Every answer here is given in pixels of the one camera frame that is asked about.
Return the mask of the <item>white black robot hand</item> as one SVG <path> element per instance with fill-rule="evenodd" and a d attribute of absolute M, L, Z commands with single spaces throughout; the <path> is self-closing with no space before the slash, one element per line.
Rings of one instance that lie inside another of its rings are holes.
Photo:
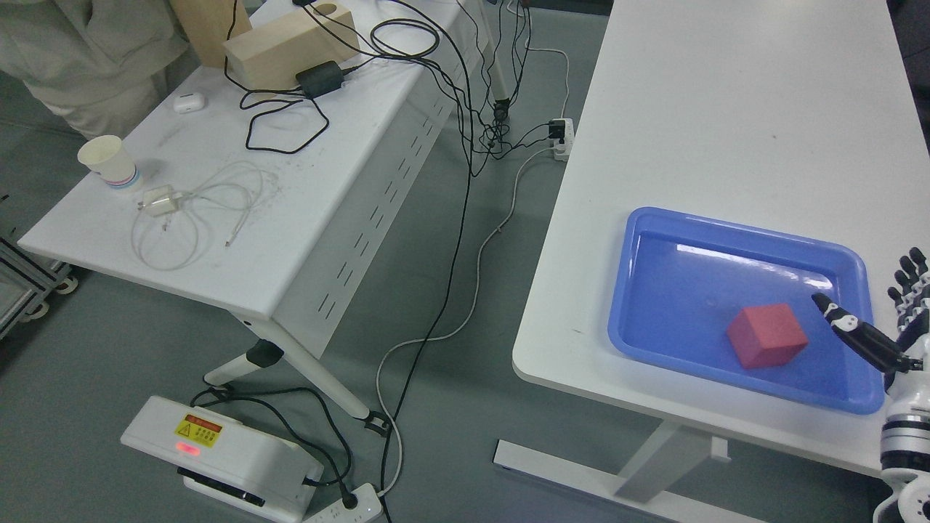
<path fill-rule="evenodd" d="M 823 293 L 812 295 L 831 330 L 854 353 L 879 370 L 890 404 L 886 416 L 928 416 L 928 259 L 913 247 L 899 259 L 897 287 L 887 294 L 897 311 L 897 340 L 859 319 Z"/>

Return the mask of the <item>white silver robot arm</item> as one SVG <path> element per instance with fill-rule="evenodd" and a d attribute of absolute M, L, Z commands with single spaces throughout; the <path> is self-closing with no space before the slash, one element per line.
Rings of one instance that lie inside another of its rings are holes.
<path fill-rule="evenodd" d="M 923 415 L 892 415 L 881 427 L 881 480 L 892 493 L 873 522 L 929 521 L 929 423 Z"/>

